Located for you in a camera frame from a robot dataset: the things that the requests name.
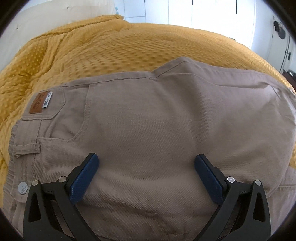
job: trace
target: white pillow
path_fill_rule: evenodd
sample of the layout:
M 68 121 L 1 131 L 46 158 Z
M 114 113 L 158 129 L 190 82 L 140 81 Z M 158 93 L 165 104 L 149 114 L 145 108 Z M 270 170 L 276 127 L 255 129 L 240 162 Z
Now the white pillow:
M 64 24 L 114 14 L 114 0 L 52 0 L 21 11 L 0 38 L 0 70 L 38 35 Z

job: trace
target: screw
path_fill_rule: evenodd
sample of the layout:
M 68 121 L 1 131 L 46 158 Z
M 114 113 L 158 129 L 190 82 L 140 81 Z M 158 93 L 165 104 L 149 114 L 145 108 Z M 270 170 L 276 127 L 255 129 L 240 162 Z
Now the screw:
M 256 184 L 257 186 L 261 186 L 262 183 L 261 183 L 259 180 L 256 180 L 256 181 L 255 181 L 255 184 Z
M 64 177 L 64 176 L 62 176 L 62 177 L 59 178 L 59 182 L 60 182 L 60 183 L 63 183 L 63 182 L 65 182 L 66 180 L 67 180 L 67 178 Z
M 228 177 L 227 181 L 229 181 L 230 183 L 234 183 L 235 179 L 233 177 Z
M 38 180 L 34 180 L 34 181 L 32 181 L 32 185 L 33 186 L 36 186 L 38 184 Z

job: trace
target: brown leather label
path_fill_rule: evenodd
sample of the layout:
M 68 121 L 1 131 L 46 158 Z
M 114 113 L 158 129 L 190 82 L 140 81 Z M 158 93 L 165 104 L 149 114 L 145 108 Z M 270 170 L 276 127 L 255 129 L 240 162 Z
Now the brown leather label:
M 43 103 L 48 95 L 49 91 L 39 93 L 33 101 L 29 114 L 38 114 L 42 112 Z

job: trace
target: textured bedspread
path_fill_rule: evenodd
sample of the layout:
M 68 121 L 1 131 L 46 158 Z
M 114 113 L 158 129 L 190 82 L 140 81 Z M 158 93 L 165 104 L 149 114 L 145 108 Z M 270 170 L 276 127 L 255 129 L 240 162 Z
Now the textured bedspread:
M 256 70 L 290 87 L 283 76 L 247 47 L 203 30 L 130 24 L 119 15 L 51 30 L 29 41 L 0 73 L 0 206 L 11 128 L 33 93 L 82 77 L 152 71 L 181 56 L 214 66 Z M 290 165 L 296 168 L 295 151 Z

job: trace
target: pants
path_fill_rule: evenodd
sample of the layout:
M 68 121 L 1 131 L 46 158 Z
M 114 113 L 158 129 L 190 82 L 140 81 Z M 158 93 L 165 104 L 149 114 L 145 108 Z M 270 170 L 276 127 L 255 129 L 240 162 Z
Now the pants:
M 90 152 L 100 167 L 77 208 L 102 240 L 193 240 L 217 207 L 194 170 L 200 153 L 263 183 L 272 231 L 295 202 L 295 96 L 268 75 L 181 57 L 48 91 L 47 107 L 32 111 L 34 95 L 12 129 L 3 211 L 20 233 L 19 184 L 54 182 Z

